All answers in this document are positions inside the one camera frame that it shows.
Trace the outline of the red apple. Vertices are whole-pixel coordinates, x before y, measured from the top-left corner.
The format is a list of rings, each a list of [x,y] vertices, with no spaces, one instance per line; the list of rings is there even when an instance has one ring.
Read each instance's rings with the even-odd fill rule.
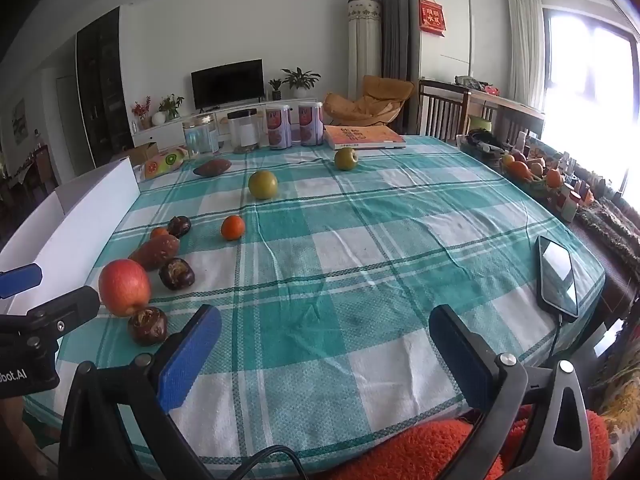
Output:
[[[134,260],[114,260],[100,273],[99,295],[108,312],[119,318],[129,318],[151,300],[148,274]]]

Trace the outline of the reddish sweet potato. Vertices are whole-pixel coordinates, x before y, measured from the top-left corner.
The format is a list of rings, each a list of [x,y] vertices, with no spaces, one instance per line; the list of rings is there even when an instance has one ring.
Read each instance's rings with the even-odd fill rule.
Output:
[[[224,158],[214,158],[197,166],[193,173],[203,178],[213,178],[224,174],[231,167],[231,162]]]
[[[179,249],[180,240],[177,237],[170,234],[159,235],[142,244],[129,259],[140,264],[145,271],[154,271],[175,258]]]

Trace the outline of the small orange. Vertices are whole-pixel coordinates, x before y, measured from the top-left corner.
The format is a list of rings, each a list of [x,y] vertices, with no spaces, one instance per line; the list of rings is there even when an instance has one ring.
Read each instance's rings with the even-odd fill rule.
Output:
[[[165,235],[168,235],[168,229],[161,228],[159,226],[158,228],[152,229],[152,232],[150,234],[150,239],[152,240],[155,237],[165,236]]]

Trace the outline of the orange tangerine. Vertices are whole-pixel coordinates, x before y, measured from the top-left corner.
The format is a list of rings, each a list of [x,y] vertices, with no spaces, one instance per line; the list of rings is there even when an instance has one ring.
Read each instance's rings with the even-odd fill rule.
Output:
[[[244,233],[245,222],[237,214],[232,214],[232,216],[225,218],[220,227],[221,236],[229,242],[239,240]]]

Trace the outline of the green apple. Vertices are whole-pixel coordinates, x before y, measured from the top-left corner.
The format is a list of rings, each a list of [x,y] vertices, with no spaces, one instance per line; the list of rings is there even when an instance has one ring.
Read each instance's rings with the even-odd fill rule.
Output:
[[[358,154],[354,148],[340,148],[335,152],[334,165],[338,170],[350,171],[358,165]]]
[[[271,200],[278,194],[278,179],[271,171],[258,170],[250,176],[248,189],[256,200]]]

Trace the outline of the white cardboard box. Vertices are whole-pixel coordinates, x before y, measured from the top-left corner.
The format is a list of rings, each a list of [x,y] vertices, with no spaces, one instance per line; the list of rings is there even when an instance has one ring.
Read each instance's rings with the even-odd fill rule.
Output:
[[[1,251],[1,269],[38,264],[40,285],[1,301],[22,315],[83,284],[106,242],[139,196],[128,159],[116,160],[56,188]]]

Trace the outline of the fruit print pouch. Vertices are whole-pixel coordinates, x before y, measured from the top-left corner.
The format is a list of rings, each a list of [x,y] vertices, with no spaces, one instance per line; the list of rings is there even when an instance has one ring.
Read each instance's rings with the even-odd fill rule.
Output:
[[[188,158],[188,151],[183,146],[158,153],[143,164],[143,180],[152,180],[163,174],[178,170]]]

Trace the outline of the red flower vase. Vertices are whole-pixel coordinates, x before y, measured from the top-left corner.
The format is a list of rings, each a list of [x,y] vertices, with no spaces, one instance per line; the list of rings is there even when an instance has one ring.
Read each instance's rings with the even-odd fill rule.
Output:
[[[147,96],[142,102],[134,102],[134,105],[131,107],[131,113],[134,115],[134,118],[137,119],[141,130],[151,127],[150,107],[150,96]]]

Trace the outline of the clear canister black lid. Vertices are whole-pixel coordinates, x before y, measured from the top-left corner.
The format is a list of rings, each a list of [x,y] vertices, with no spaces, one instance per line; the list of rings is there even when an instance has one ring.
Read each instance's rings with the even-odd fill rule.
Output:
[[[244,108],[227,114],[231,146],[235,154],[244,154],[259,148],[256,108]]]

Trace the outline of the wooden chair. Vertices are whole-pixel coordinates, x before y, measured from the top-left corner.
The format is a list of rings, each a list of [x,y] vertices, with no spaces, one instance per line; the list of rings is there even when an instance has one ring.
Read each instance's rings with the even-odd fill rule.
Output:
[[[449,144],[459,134],[466,135],[470,89],[437,80],[420,79],[418,83],[419,136],[430,136]]]

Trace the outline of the black television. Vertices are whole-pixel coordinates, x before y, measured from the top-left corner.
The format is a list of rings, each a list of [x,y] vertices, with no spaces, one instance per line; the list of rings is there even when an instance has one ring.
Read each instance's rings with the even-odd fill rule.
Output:
[[[209,108],[265,97],[262,60],[224,64],[191,74],[194,107]]]

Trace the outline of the orange book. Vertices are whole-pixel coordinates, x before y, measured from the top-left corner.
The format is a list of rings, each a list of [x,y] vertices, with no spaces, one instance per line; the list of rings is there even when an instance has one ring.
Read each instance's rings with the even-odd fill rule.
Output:
[[[354,148],[355,150],[387,150],[404,148],[405,139],[386,125],[353,127],[325,126],[324,138],[330,148]]]

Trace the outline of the red white can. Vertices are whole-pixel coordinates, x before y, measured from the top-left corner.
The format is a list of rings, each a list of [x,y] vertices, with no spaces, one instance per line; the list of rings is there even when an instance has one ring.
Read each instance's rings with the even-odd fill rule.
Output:
[[[292,146],[290,108],[285,104],[266,107],[267,136],[272,150],[286,150]]]
[[[323,143],[324,123],[321,102],[300,102],[298,123],[300,144],[316,146]]]

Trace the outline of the large potted plant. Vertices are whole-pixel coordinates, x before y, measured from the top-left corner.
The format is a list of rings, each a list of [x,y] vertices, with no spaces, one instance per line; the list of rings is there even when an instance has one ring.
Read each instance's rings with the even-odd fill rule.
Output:
[[[308,92],[312,90],[318,81],[321,79],[321,75],[312,70],[302,70],[297,67],[295,70],[284,68],[282,73],[285,74],[283,81],[288,85],[288,88],[293,92],[293,96],[296,99],[304,98],[308,96]]]

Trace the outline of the white standing air conditioner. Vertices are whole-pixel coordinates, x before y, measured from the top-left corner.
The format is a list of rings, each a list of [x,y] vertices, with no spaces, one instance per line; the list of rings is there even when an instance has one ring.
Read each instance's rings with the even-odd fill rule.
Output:
[[[382,6],[378,0],[348,0],[348,98],[362,95],[364,76],[380,76]]]

